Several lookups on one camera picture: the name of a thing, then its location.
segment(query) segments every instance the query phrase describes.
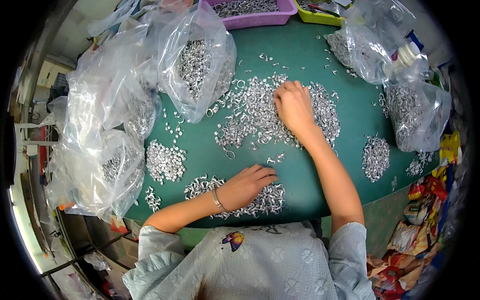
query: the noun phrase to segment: floor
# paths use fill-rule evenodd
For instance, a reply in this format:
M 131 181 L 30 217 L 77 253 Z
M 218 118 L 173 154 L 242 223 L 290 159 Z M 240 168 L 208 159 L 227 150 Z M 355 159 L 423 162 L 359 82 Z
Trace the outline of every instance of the floor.
M 367 228 L 367 254 L 381 258 L 396 225 L 403 219 L 403 209 L 408 203 L 409 186 L 385 198 L 363 206 Z M 330 238 L 331 216 L 322 218 L 323 236 Z M 191 250 L 207 234 L 204 228 L 183 228 L 179 231 L 186 250 Z

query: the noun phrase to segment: yellow plastic tray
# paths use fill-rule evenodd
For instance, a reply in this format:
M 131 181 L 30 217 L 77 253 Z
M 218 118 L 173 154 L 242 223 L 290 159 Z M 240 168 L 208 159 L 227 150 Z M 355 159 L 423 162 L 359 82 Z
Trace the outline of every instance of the yellow plastic tray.
M 297 3 L 297 0 L 293 0 L 295 2 L 295 5 L 297 6 L 299 10 L 299 15 L 302 21 L 305 23 L 317 23 L 317 24 L 326 24 L 326 25 L 333 25 L 333 26 L 342 26 L 342 20 L 345 18 L 337 18 L 335 16 L 332 16 L 331 14 L 326 14 L 326 13 L 313 13 L 313 12 L 308 12 L 304 9 L 302 9 L 299 4 Z

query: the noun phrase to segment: woman's right arm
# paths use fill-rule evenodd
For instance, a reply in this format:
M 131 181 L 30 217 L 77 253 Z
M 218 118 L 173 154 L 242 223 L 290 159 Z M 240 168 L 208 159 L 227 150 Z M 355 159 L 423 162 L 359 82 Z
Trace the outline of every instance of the woman's right arm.
M 365 225 L 357 190 L 350 176 L 313 120 L 309 90 L 299 81 L 287 81 L 274 94 L 278 114 L 307 149 L 317 167 L 325 199 L 332 213 L 332 234 L 344 224 Z

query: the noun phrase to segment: hair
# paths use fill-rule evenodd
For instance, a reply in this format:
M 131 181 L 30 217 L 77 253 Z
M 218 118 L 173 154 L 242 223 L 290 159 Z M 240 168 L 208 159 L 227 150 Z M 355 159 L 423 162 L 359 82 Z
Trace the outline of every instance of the hair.
M 207 300 L 207 291 L 204 279 L 200 282 L 200 286 L 198 288 L 197 294 L 194 295 L 193 300 Z

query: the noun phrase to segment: woman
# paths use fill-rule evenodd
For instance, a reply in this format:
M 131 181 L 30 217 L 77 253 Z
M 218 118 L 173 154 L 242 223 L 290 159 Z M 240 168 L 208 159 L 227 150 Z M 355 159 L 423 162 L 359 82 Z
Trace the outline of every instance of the woman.
M 140 230 L 138 263 L 123 282 L 133 299 L 375 299 L 366 270 L 366 229 L 357 191 L 299 81 L 274 94 L 278 114 L 308 150 L 332 213 L 328 250 L 302 223 L 214 228 L 185 256 L 187 224 L 249 205 L 278 180 L 273 168 L 245 168 L 216 191 L 168 206 Z

